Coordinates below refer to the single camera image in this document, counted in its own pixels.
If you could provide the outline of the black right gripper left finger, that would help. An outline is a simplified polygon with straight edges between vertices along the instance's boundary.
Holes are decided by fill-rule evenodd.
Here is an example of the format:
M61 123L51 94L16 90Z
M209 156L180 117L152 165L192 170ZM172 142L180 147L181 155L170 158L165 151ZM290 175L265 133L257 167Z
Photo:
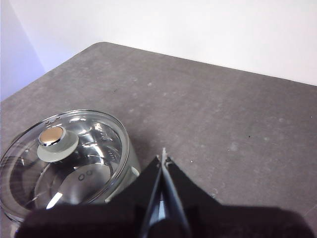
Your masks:
M31 212L18 230L20 238L136 238L159 173L154 158L110 202L58 205Z

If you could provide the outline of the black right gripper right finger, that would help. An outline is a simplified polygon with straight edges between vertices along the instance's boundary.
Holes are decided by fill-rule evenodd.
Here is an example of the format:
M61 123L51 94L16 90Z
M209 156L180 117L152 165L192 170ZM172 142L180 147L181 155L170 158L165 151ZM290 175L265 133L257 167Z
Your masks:
M162 150L164 178L171 186L179 220L164 219L166 238L311 238L298 213L278 207L224 205L194 184Z

